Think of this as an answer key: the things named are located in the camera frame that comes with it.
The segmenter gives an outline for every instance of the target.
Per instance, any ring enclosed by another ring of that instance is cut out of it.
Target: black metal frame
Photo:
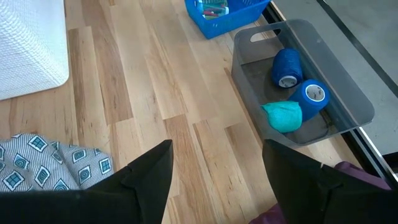
[[[268,4],[262,15],[268,23],[283,21],[283,17],[271,3]],[[348,131],[343,133],[342,137],[366,172],[383,178],[392,189],[398,189],[398,181],[394,177],[391,168],[380,153],[378,153],[377,149],[367,140],[362,130],[357,128]]]

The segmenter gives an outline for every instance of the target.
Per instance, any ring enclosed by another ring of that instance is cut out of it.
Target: blue basket
[[[185,0],[189,16],[207,39],[256,21],[270,0],[228,0],[229,14],[207,20],[195,7],[195,0]]]

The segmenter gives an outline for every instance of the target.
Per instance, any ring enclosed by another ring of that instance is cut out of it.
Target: blue tape roll
[[[291,88],[303,80],[300,53],[295,49],[280,50],[274,57],[271,71],[272,81],[282,88]]]
[[[326,85],[316,80],[306,80],[289,97],[289,100],[296,101],[303,113],[303,122],[313,118],[322,110],[330,99],[329,90]]]

